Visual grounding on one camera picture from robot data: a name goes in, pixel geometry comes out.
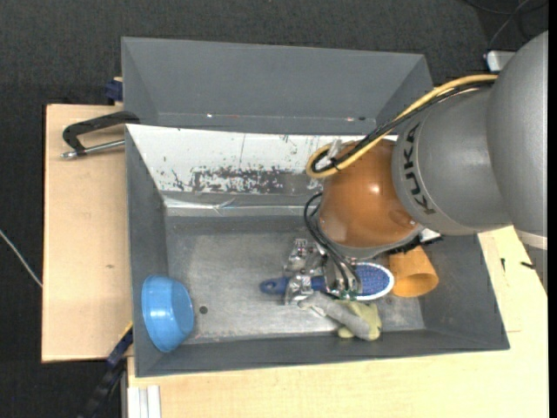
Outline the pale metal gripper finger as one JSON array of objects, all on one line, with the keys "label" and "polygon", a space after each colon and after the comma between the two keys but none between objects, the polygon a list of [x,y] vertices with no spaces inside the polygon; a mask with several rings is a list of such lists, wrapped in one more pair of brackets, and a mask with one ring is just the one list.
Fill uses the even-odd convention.
[{"label": "pale metal gripper finger", "polygon": [[285,286],[284,303],[291,305],[321,289],[321,278],[306,275],[291,277]]},{"label": "pale metal gripper finger", "polygon": [[295,239],[285,264],[287,275],[312,275],[323,264],[323,253],[318,244],[307,239]]}]

